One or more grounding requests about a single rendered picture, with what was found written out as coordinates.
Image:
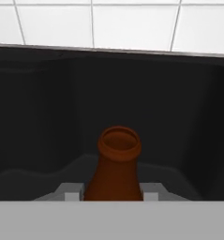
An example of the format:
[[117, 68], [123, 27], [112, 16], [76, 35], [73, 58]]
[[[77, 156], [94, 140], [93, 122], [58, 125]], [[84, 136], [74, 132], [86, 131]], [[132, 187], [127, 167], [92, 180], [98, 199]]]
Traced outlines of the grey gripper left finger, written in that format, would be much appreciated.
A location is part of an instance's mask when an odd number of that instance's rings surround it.
[[84, 183], [62, 183], [55, 192], [37, 198], [38, 201], [80, 202], [83, 200]]

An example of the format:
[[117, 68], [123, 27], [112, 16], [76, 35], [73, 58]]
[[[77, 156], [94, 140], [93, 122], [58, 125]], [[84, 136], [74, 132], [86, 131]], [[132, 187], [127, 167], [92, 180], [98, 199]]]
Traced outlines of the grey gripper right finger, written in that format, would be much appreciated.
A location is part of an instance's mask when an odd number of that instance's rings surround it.
[[161, 183], [140, 183], [145, 202], [184, 202], [187, 199], [169, 192]]

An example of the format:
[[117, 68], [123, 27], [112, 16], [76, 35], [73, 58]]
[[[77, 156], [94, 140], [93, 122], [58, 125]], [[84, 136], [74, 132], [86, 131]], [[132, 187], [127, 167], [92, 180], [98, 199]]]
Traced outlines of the small brown bottle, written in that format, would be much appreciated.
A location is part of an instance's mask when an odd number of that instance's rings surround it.
[[99, 158], [85, 201], [142, 201], [137, 159], [142, 151], [139, 135], [129, 127], [106, 128], [97, 141]]

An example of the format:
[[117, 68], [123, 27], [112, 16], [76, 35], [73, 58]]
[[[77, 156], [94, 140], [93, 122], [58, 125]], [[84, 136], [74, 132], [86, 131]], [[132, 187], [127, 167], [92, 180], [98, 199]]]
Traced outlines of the black sink basin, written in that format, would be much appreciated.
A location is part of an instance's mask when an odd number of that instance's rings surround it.
[[89, 181], [111, 126], [139, 134], [142, 182], [224, 201], [224, 56], [0, 45], [0, 201]]

